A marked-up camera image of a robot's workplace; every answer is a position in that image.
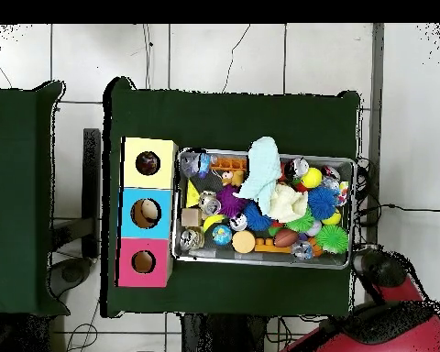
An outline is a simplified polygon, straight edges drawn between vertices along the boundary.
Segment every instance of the green table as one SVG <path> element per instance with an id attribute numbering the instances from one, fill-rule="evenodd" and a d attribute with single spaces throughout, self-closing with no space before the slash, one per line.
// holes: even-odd
<path id="1" fill-rule="evenodd" d="M 358 107 L 355 92 L 334 97 L 139 91 L 126 78 L 114 79 L 104 93 L 103 229 L 109 229 L 109 245 L 107 251 L 103 248 L 108 260 L 102 262 L 102 306 L 108 315 L 119 311 L 345 314 L 349 268 L 177 261 L 166 288 L 117 288 L 120 138 L 172 139 L 180 148 L 247 150 L 257 138 L 271 136 L 280 153 L 354 159 Z"/>

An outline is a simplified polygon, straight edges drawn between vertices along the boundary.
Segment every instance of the stacked boxes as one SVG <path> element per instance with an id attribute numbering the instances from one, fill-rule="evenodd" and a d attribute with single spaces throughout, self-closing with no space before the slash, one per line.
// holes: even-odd
<path id="1" fill-rule="evenodd" d="M 176 152 L 170 140 L 121 139 L 116 286 L 166 287 Z"/>

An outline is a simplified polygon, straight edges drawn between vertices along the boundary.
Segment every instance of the light blue cloth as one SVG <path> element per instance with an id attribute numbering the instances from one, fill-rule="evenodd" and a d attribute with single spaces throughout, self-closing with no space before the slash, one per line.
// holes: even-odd
<path id="1" fill-rule="evenodd" d="M 267 215 L 270 210 L 270 197 L 282 175 L 281 158 L 275 140 L 272 137 L 262 137 L 254 141 L 247 158 L 249 175 L 239 193 L 233 195 L 257 201 L 262 214 Z"/>

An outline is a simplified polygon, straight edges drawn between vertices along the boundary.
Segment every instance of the gray bin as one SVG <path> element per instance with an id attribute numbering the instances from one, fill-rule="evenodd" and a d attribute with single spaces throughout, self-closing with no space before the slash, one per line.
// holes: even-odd
<path id="1" fill-rule="evenodd" d="M 311 258 L 307 260 L 301 260 L 295 258 L 292 254 L 283 253 L 269 253 L 269 252 L 250 252 L 248 254 L 239 254 L 235 252 L 231 244 L 226 246 L 217 246 L 212 241 L 212 229 L 218 224 L 212 225 L 207 231 L 205 231 L 205 244 L 204 247 L 197 250 L 190 250 L 189 252 L 182 252 L 180 249 L 180 237 L 184 227 L 181 226 L 181 209 L 186 204 L 186 190 L 188 180 L 179 171 L 181 164 L 179 163 L 181 157 L 186 153 L 190 152 L 189 148 L 184 148 L 180 150 L 178 154 L 177 163 L 177 176 L 179 177 L 179 189 L 174 194 L 174 222 L 172 223 L 172 246 L 171 253 L 177 260 L 186 261 L 202 261 L 202 262 L 217 262 L 217 263 L 236 263 L 243 265 L 260 265 L 260 266 L 284 266 L 284 267 L 301 267 L 301 268 L 316 268 L 316 269 L 334 269 L 341 270 L 344 269 L 350 260 L 352 254 L 352 242 L 354 234 L 354 213 L 356 208 L 356 185 L 357 185 L 357 165 L 352 159 L 347 158 L 324 158 L 324 157 L 309 157 L 304 156 L 304 158 L 309 162 L 310 167 L 315 167 L 320 169 L 322 166 L 331 166 L 335 168 L 340 176 L 341 181 L 348 181 L 348 200 L 346 205 L 341 208 L 342 219 L 340 225 L 349 234 L 349 244 L 347 252 L 344 254 L 329 254 L 323 253 L 320 257 Z M 239 157 L 247 156 L 248 153 L 245 151 L 224 151 L 218 149 L 208 149 L 206 150 L 208 154 L 218 155 L 222 157 Z M 288 155 L 280 154 L 281 161 L 288 161 L 294 158 L 301 157 L 301 155 Z M 192 178 L 192 183 L 199 189 L 202 190 L 213 190 L 218 191 L 222 188 L 222 183 L 220 179 L 214 175 L 211 171 L 205 179 L 201 179 L 198 176 Z M 270 237 L 267 231 L 265 232 L 254 232 L 255 237 Z"/>

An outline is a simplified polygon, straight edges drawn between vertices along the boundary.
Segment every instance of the pink box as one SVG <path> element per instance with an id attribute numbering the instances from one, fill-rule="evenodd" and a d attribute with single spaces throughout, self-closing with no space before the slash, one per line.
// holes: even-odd
<path id="1" fill-rule="evenodd" d="M 139 251 L 148 251 L 155 259 L 151 272 L 140 273 L 134 269 L 132 258 Z M 115 280 L 115 285 L 131 288 L 164 288 L 171 274 L 171 261 L 168 239 L 123 237 L 118 260 L 119 279 Z"/>

